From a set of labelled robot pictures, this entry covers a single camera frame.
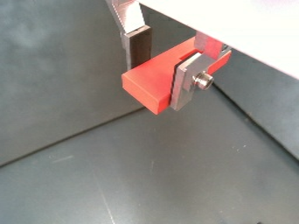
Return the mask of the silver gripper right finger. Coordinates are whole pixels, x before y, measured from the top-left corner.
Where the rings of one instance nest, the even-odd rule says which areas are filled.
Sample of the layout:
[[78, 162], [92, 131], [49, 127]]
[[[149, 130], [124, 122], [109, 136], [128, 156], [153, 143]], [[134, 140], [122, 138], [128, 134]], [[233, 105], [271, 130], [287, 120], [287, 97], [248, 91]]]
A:
[[169, 105], [180, 110], [191, 101], [196, 88], [207, 90], [212, 74], [227, 64], [231, 47], [201, 32], [196, 32], [195, 51], [175, 65]]

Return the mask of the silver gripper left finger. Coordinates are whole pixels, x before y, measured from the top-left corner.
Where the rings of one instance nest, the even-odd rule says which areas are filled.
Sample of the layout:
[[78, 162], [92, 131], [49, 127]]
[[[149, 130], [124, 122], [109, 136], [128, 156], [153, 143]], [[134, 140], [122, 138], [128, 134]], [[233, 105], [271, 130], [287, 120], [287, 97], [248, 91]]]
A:
[[152, 28], [145, 24], [136, 0], [105, 1], [120, 31], [126, 69], [130, 70], [151, 59]]

